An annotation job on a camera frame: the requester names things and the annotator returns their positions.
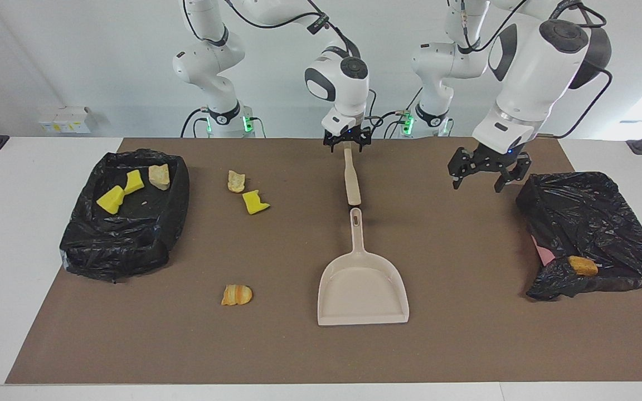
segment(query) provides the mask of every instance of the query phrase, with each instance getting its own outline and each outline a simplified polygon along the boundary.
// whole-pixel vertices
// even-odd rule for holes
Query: sponge piece
[[[116,185],[112,190],[105,193],[101,196],[96,203],[99,204],[106,212],[114,215],[118,212],[118,208],[123,204],[123,197],[125,196],[125,191]]]
[[[140,177],[140,170],[133,170],[128,172],[128,182],[125,185],[125,195],[130,195],[138,189],[141,189],[145,186],[143,184],[143,178]]]
[[[259,213],[270,206],[269,203],[262,203],[262,200],[259,198],[258,189],[242,193],[242,198],[244,198],[244,203],[247,205],[247,212],[249,212],[250,215]]]

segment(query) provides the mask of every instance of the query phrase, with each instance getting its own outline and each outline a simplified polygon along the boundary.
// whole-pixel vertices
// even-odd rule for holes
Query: bread piece
[[[170,170],[168,165],[151,165],[148,168],[148,179],[150,183],[159,190],[167,190],[170,188]]]
[[[246,285],[228,284],[222,295],[222,305],[244,305],[252,300],[252,289]]]
[[[596,276],[596,274],[599,274],[599,267],[596,266],[596,263],[585,257],[569,256],[568,264],[579,276]]]
[[[227,188],[234,193],[240,193],[244,190],[244,174],[237,174],[230,170],[227,175]]]

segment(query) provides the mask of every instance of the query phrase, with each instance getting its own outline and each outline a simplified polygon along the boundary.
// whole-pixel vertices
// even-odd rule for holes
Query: dustpan handle
[[[361,191],[358,187],[358,175],[356,169],[353,167],[353,153],[351,151],[350,142],[343,143],[343,156],[346,160],[346,169],[344,170],[344,178],[346,179],[346,196],[350,206],[358,206],[361,204]]]
[[[353,251],[365,251],[363,246],[363,216],[359,208],[351,209],[351,241]]]

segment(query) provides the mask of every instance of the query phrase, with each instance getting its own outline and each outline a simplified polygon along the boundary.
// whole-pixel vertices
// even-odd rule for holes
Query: black garbage bag
[[[148,180],[148,167],[168,164],[170,188]],[[115,185],[125,188],[127,172],[140,170],[145,188],[126,195],[110,215],[96,200]],[[107,153],[81,191],[61,239],[64,269],[115,282],[165,266],[183,230],[189,203],[189,175],[183,158],[150,149]]]
[[[529,297],[551,300],[561,294],[642,288],[642,226],[607,175],[531,175],[517,206],[543,262]],[[579,276],[569,256],[591,259],[599,274]]]

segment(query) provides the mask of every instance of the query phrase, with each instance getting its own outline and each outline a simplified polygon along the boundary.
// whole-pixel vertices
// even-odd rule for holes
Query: brown mat
[[[342,152],[320,140],[125,139],[189,166],[191,202],[168,267],[117,285],[59,272],[7,383],[642,381],[642,290],[524,296],[539,264],[496,174],[451,188],[471,139],[378,140],[356,157],[367,249],[405,281],[405,325],[318,327],[321,272],[350,249]],[[553,140],[534,173],[571,170]],[[272,208],[226,189],[247,173]],[[251,303],[222,307],[225,284]]]

